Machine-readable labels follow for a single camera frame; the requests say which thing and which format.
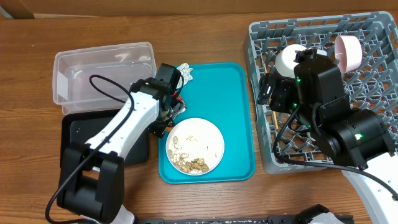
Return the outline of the white tissue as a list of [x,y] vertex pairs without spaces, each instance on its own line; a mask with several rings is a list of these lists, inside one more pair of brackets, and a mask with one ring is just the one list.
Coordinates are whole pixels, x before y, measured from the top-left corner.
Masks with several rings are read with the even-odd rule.
[[184,79],[184,83],[188,83],[189,81],[193,80],[193,77],[191,75],[193,68],[190,67],[188,63],[183,63],[179,65],[177,69],[181,72]]

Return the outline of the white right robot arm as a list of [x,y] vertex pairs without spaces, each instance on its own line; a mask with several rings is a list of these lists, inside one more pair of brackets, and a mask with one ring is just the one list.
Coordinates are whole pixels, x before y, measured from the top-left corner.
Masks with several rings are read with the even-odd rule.
[[[266,73],[257,103],[289,118],[272,145],[277,160],[300,166],[337,169],[363,201],[373,223],[397,223],[396,144],[377,113],[353,108],[338,66],[315,49],[296,53],[294,77]],[[289,159],[279,142],[293,121],[305,126],[331,164]]]

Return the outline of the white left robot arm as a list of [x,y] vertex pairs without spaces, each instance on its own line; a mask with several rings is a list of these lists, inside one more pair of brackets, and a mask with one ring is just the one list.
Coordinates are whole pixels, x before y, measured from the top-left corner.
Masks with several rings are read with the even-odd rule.
[[146,131],[162,138],[184,107],[177,86],[184,77],[173,65],[161,64],[154,77],[140,79],[130,89],[123,107],[96,135],[83,144],[63,143],[58,189],[49,200],[79,217],[77,223],[137,223],[123,205],[124,161]]

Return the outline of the red foil snack wrapper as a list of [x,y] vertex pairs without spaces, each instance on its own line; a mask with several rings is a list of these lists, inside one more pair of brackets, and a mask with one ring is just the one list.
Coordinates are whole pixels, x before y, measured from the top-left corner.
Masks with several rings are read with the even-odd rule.
[[187,106],[180,95],[178,95],[177,97],[177,105],[178,105],[177,115],[184,113],[187,110]]

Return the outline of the wooden chopstick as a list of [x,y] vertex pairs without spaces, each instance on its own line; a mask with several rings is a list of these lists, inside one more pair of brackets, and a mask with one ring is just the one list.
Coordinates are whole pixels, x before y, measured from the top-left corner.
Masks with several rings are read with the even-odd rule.
[[[267,73],[267,65],[265,63],[264,63],[264,70],[265,70],[265,73]],[[272,111],[272,119],[273,119],[273,124],[275,126],[275,130],[278,130],[279,124],[277,122],[277,116],[276,116],[275,111]]]

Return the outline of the white bowl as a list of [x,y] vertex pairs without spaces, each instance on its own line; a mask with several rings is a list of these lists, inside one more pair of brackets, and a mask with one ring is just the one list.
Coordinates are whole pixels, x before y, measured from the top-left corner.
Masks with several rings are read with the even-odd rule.
[[296,79],[294,68],[299,64],[295,62],[297,52],[310,50],[300,44],[288,45],[277,54],[275,60],[276,72],[286,79]]

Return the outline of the pink bowl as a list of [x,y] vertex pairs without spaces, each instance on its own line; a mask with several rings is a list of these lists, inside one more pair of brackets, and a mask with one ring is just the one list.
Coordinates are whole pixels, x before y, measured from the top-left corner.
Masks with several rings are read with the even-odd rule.
[[353,35],[339,35],[335,39],[335,58],[341,73],[356,70],[362,61],[362,50],[359,39]]

